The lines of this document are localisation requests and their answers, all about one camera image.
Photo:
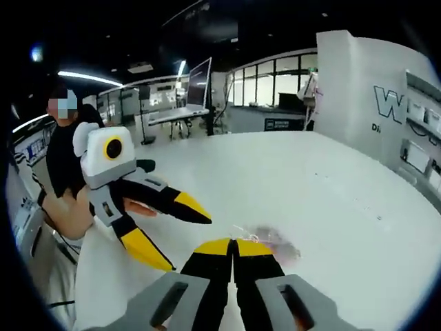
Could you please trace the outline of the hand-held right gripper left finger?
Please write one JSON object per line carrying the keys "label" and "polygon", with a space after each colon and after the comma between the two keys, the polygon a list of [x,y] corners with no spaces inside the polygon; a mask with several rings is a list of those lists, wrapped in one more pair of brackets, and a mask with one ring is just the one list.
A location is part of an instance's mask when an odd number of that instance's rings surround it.
{"label": "hand-held right gripper left finger", "polygon": [[122,317],[93,330],[219,330],[232,271],[229,242],[200,245],[179,273],[165,273],[129,300]]}

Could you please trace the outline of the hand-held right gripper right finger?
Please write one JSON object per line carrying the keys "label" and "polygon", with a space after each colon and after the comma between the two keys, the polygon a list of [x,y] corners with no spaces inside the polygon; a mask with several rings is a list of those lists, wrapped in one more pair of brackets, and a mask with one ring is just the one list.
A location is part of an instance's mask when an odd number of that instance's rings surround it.
{"label": "hand-held right gripper right finger", "polygon": [[246,330],[357,330],[336,303],[297,274],[285,274],[261,242],[233,241],[237,303]]}

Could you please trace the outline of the person's left hand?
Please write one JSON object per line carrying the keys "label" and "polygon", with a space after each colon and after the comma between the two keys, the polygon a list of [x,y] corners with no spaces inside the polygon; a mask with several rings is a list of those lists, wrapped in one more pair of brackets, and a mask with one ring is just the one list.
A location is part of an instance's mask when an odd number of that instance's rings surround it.
{"label": "person's left hand", "polygon": [[94,225],[94,216],[90,213],[88,193],[90,188],[85,185],[73,197],[66,190],[62,197],[57,198],[53,192],[46,194],[42,209],[45,211],[45,223],[62,236],[77,240]]}

